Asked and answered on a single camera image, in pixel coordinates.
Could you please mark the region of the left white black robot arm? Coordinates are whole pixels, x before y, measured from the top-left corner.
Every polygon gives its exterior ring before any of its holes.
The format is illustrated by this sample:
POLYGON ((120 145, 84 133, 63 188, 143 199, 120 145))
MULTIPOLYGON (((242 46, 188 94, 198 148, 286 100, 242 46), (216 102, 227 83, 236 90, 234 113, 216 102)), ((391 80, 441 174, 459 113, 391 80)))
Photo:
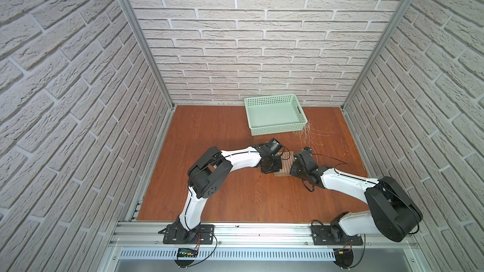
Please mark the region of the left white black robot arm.
POLYGON ((184 209, 175 225, 182 237, 195 234, 208 199, 223 185, 228 175, 247 167, 259 168, 262 173, 276 173, 282 169, 283 145, 276 139, 235 151, 209 148, 188 171, 188 195, 184 209))

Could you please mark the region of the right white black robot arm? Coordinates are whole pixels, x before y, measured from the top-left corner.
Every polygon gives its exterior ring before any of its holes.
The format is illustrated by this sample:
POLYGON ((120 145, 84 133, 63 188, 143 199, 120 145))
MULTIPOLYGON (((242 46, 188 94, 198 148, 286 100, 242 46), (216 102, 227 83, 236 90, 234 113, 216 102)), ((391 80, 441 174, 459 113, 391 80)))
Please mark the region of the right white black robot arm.
POLYGON ((309 147, 294 154, 290 175, 307 181, 312 188, 338 191, 368 205, 367 211, 342 213, 331 222, 335 242, 343 236, 381 234, 399 243, 419 231, 423 213, 392 177, 363 178, 336 167, 319 166, 309 147))

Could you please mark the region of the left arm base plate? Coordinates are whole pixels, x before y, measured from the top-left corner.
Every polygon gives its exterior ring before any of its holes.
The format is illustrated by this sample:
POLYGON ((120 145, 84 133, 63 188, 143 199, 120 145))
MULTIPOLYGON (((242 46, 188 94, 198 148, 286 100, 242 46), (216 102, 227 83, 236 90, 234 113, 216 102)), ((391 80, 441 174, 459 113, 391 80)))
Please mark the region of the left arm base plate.
POLYGON ((212 224, 200 224, 195 229, 186 230, 181 225, 172 223, 168 225, 163 234, 163 244, 201 244, 211 245, 214 240, 215 226, 212 224))

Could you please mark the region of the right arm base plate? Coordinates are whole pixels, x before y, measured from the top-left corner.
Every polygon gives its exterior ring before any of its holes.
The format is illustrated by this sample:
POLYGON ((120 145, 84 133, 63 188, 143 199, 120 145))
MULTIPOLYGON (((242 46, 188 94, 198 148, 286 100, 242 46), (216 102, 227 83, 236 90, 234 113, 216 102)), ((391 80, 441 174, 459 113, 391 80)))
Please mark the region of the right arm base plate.
POLYGON ((363 246, 361 236, 347 235, 337 225, 312 225, 311 237, 315 246, 363 246))

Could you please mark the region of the striped beige dishcloth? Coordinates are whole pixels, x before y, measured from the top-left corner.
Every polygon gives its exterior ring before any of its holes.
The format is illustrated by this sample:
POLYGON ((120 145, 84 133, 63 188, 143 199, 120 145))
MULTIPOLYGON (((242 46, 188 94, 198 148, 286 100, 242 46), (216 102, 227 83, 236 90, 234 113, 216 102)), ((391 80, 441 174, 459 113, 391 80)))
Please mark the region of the striped beige dishcloth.
POLYGON ((282 160, 282 167, 278 172, 274 173, 274 176, 291 176, 291 168, 293 162, 294 161, 292 159, 282 160))

